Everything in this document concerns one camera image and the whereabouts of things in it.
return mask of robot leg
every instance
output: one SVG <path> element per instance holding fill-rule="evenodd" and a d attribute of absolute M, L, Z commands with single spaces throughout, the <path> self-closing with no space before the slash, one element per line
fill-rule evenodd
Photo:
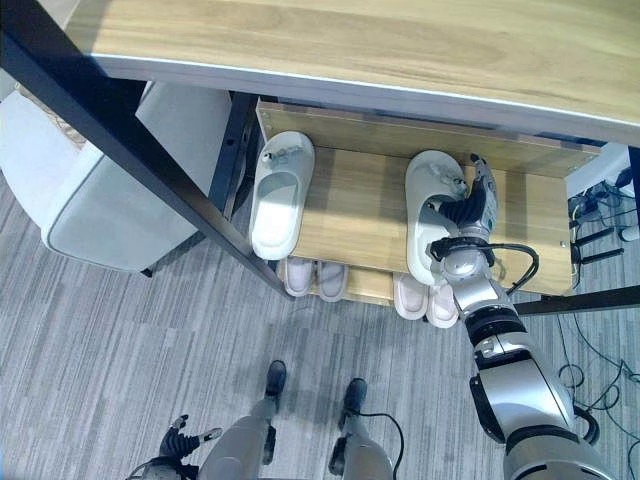
<path fill-rule="evenodd" d="M 391 460 L 384 449 L 371 440 L 356 415 L 347 415 L 332 458 L 332 473 L 342 467 L 344 480 L 391 480 Z"/>
<path fill-rule="evenodd" d="M 268 457 L 269 439 L 273 437 L 275 441 L 275 430 L 271 427 L 275 413 L 275 399 L 260 400 L 249 416 L 238 420 L 220 437 L 200 468 L 198 479 L 256 478 L 260 465 Z"/>

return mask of robot finger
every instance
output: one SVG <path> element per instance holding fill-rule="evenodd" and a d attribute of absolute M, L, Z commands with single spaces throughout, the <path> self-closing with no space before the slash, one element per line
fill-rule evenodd
<path fill-rule="evenodd" d="M 207 430 L 206 432 L 203 432 L 200 435 L 198 435 L 198 440 L 200 440 L 200 444 L 203 444 L 204 442 L 215 440 L 220 435 L 222 435 L 221 428 L 212 428 L 211 430 Z"/>
<path fill-rule="evenodd" d="M 169 425 L 169 429 L 175 428 L 176 430 L 180 430 L 181 428 L 184 428 L 184 426 L 187 424 L 188 418 L 189 415 L 180 415 L 173 421 L 171 425 Z"/>

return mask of wooden table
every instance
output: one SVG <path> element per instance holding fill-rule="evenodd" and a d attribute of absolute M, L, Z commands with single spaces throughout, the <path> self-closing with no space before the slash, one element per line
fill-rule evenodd
<path fill-rule="evenodd" d="M 107 74 L 637 143 L 637 0 L 83 0 Z"/>
<path fill-rule="evenodd" d="M 385 117 L 376 135 L 370 135 L 366 118 L 357 119 L 367 133 L 360 137 L 362 147 L 353 145 L 348 122 L 341 124 L 340 137 L 335 128 L 317 123 L 335 119 L 305 112 L 320 125 L 314 131 L 319 168 L 295 254 L 363 269 L 354 270 L 351 283 L 375 288 L 354 289 L 352 298 L 388 303 L 388 272 L 407 270 L 396 248 L 406 241 L 400 183 L 411 149 L 419 146 L 462 162 L 471 151 L 487 156 L 497 169 L 501 195 L 493 240 L 526 242 L 541 251 L 540 273 L 529 288 L 548 294 L 569 290 L 562 178 L 597 149 L 523 134 L 636 144 L 638 24 L 635 0 L 82 0 L 67 33 L 112 77 L 405 117 L 398 120 L 399 130 Z M 276 117 L 285 124 L 291 120 Z M 460 126 L 433 135 L 432 126 L 414 125 L 406 117 Z M 308 133 L 301 118 L 296 117 L 295 129 Z M 286 129 L 273 119 L 260 120 L 265 137 Z M 272 130 L 264 131 L 265 125 Z M 517 133 L 492 133 L 487 140 L 483 127 Z M 335 144 L 326 144 L 327 131 Z M 407 143 L 416 131 L 417 143 Z M 345 175 L 362 188 L 342 185 Z M 382 202 L 376 215 L 367 216 L 367 202 L 361 201 L 366 195 L 353 200 L 357 191 L 376 192 L 373 200 Z M 351 224 L 340 227 L 351 213 L 359 215 L 369 241 L 359 252 L 347 248 L 358 235 Z M 376 236 L 381 230 L 384 234 Z M 340 242 L 344 248 L 338 248 Z M 505 284 L 526 267 L 517 253 L 499 258 L 502 270 L 496 275 Z"/>

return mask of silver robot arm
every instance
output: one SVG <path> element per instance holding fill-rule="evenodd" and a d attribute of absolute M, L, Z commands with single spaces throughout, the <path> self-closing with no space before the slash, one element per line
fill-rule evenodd
<path fill-rule="evenodd" d="M 491 438 L 506 444 L 507 480 L 613 480 L 576 434 L 569 392 L 491 278 L 487 241 L 497 218 L 495 181 L 483 159 L 472 159 L 476 178 L 469 197 L 438 210 L 456 223 L 458 236 L 434 242 L 430 253 L 441 262 L 474 348 L 478 374 L 470 387 L 478 419 Z"/>

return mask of white sandal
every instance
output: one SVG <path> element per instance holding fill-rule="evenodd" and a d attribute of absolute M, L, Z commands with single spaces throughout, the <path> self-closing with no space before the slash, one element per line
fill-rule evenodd
<path fill-rule="evenodd" d="M 438 328 L 453 327 L 458 321 L 458 307 L 453 299 L 453 289 L 446 284 L 429 287 L 427 320 Z"/>
<path fill-rule="evenodd" d="M 456 231 L 456 225 L 430 207 L 446 197 L 462 200 L 466 193 L 464 174 L 458 162 L 444 152 L 429 150 L 416 155 L 405 174 L 407 199 L 407 265 L 411 275 L 425 285 L 444 283 L 440 264 L 432 262 L 429 245 Z"/>
<path fill-rule="evenodd" d="M 428 307 L 427 286 L 408 273 L 393 274 L 393 306 L 402 318 L 420 320 Z"/>
<path fill-rule="evenodd" d="M 282 132 L 258 158 L 251 206 L 251 244 L 265 260 L 285 258 L 296 246 L 315 164 L 311 140 Z"/>
<path fill-rule="evenodd" d="M 342 263 L 318 262 L 318 293 L 325 302 L 337 302 L 347 293 L 349 267 Z"/>

